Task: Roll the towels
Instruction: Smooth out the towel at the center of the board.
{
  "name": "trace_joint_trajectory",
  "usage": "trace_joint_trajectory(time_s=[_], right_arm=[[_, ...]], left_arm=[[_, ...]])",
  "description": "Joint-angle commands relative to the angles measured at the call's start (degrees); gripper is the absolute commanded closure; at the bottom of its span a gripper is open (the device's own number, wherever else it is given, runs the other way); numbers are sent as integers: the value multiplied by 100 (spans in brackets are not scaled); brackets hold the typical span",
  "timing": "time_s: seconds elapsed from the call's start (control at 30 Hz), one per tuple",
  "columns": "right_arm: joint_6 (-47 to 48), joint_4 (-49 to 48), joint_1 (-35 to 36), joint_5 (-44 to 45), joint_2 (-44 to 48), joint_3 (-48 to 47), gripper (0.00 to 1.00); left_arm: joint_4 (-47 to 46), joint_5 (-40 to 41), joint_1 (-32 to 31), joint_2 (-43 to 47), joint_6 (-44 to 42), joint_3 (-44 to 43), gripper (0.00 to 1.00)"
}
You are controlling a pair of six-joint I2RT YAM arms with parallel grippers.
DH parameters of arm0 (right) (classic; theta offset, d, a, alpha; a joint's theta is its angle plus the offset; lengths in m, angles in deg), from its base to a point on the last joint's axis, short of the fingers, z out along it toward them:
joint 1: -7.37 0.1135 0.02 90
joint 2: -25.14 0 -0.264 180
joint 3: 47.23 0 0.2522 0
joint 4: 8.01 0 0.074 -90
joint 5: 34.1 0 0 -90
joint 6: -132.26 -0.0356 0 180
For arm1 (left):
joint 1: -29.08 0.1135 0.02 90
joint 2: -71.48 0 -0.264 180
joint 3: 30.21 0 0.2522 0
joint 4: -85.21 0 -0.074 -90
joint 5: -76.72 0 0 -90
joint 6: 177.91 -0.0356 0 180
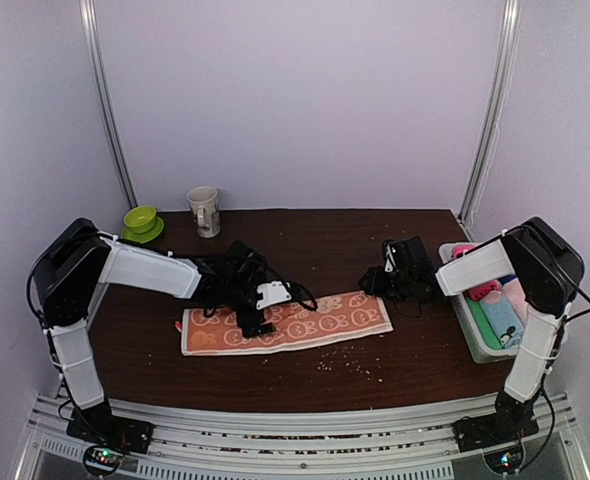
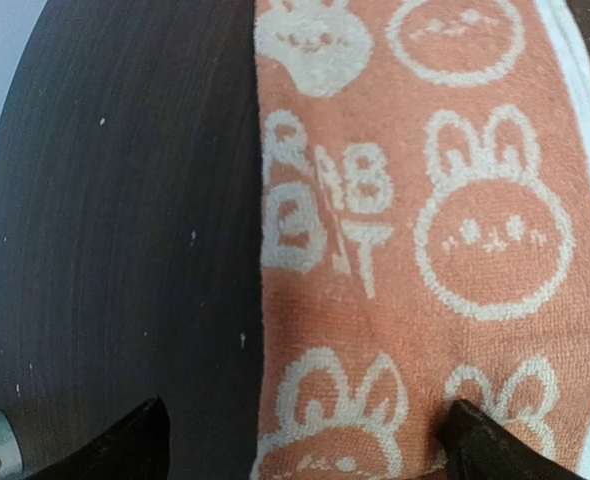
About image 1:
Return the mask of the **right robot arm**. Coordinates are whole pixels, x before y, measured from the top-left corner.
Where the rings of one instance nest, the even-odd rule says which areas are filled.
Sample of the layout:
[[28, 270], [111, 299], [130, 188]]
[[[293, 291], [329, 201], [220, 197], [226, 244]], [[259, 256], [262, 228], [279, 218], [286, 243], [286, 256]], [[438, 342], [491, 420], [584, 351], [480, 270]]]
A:
[[515, 349], [513, 366], [491, 414], [454, 424], [460, 450], [517, 441], [538, 432], [535, 402], [559, 353], [572, 302], [585, 273], [581, 256], [548, 223], [533, 217], [479, 244], [444, 245], [450, 258], [434, 268], [420, 237], [388, 240], [384, 262], [359, 286], [367, 295], [419, 304], [468, 294], [496, 338]]

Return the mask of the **orange patterned towel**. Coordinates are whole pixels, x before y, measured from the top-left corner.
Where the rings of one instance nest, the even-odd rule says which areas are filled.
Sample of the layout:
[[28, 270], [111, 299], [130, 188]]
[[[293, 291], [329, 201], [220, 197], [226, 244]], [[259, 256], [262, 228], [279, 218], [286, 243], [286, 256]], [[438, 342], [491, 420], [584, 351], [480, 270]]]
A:
[[175, 323], [185, 356], [246, 356], [299, 351], [381, 335], [393, 330], [385, 303], [361, 292], [343, 293], [317, 300], [308, 311], [297, 303], [272, 306], [265, 311], [275, 331], [246, 339], [228, 309], [205, 317], [200, 309], [186, 309]]

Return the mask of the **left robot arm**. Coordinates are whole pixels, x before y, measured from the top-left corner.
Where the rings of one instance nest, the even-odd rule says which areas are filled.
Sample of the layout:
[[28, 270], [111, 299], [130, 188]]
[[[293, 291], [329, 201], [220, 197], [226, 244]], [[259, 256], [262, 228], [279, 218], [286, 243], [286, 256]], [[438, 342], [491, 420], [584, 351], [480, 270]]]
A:
[[181, 258], [102, 232], [86, 218], [74, 220], [34, 263], [26, 297], [72, 400], [68, 435], [117, 448], [146, 448], [152, 426], [114, 416], [104, 393], [87, 327], [101, 284], [165, 293], [206, 314], [227, 307], [245, 338], [273, 332], [265, 309], [294, 297], [290, 283], [239, 241], [221, 255]]

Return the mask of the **pink microfiber towel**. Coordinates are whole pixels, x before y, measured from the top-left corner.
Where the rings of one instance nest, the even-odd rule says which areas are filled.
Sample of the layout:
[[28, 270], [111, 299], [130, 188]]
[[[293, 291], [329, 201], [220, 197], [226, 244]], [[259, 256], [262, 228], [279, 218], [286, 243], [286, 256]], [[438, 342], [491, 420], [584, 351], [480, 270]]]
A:
[[473, 244], [457, 244], [451, 250], [451, 258], [458, 259], [464, 256], [469, 251], [475, 249], [476, 246]]

